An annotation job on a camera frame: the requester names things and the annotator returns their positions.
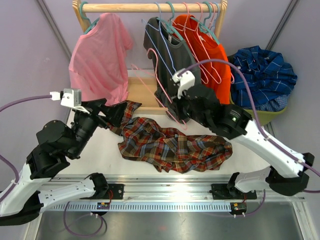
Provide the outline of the red brown plaid shirt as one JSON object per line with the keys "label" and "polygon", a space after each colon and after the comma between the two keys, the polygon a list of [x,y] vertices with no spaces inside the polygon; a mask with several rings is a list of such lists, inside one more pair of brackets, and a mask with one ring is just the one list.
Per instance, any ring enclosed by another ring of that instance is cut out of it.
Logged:
{"label": "red brown plaid shirt", "polygon": [[146,162],[158,172],[218,170],[233,154],[232,144],[215,135],[186,135],[174,127],[161,127],[148,117],[134,117],[140,103],[127,101],[120,126],[110,126],[123,138],[118,144],[121,156],[130,161]]}

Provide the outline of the blue plaid shirt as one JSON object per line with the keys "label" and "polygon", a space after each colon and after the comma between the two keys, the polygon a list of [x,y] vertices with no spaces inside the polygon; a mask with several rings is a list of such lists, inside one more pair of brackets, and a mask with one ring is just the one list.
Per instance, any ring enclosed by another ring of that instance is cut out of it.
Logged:
{"label": "blue plaid shirt", "polygon": [[255,108],[282,95],[292,93],[298,76],[279,52],[258,45],[239,49],[228,57],[244,75]]}

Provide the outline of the light blue wire hanger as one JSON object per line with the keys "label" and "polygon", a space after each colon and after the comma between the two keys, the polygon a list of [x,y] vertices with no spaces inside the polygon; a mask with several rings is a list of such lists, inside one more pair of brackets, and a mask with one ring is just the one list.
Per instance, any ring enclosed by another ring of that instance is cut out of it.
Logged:
{"label": "light blue wire hanger", "polygon": [[157,2],[154,2],[154,4],[157,6],[159,16],[152,17],[148,21],[144,19],[141,20],[141,22],[145,24],[143,47],[146,50],[152,48],[156,51],[157,56],[160,58],[159,62],[163,64],[167,74],[171,78],[177,71],[174,66],[174,58],[170,52],[171,44],[168,40],[168,35],[171,36],[171,34],[167,33],[164,24],[166,21],[161,18],[162,12],[160,5]]}

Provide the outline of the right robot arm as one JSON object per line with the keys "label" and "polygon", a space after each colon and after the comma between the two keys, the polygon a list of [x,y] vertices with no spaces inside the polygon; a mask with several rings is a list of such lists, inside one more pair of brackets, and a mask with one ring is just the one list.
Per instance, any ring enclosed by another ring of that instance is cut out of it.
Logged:
{"label": "right robot arm", "polygon": [[269,166],[252,172],[235,172],[227,193],[239,198],[251,191],[271,189],[283,196],[307,190],[306,170],[314,162],[311,153],[293,151],[269,135],[252,116],[234,104],[221,104],[215,92],[204,85],[179,87],[173,98],[182,117],[189,117],[217,136],[233,140],[253,151]]}

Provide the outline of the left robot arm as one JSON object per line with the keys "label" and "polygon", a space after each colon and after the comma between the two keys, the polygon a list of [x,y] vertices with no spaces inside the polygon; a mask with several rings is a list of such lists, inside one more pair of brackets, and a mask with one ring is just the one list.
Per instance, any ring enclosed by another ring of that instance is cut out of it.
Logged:
{"label": "left robot arm", "polygon": [[0,194],[1,226],[19,226],[36,219],[47,209],[77,199],[103,199],[109,185],[102,173],[92,173],[78,183],[59,189],[40,187],[67,168],[68,160],[80,158],[97,128],[119,127],[127,108],[126,102],[106,106],[106,99],[84,101],[83,110],[74,110],[71,126],[60,120],[45,124],[37,134],[38,145],[13,182]]}

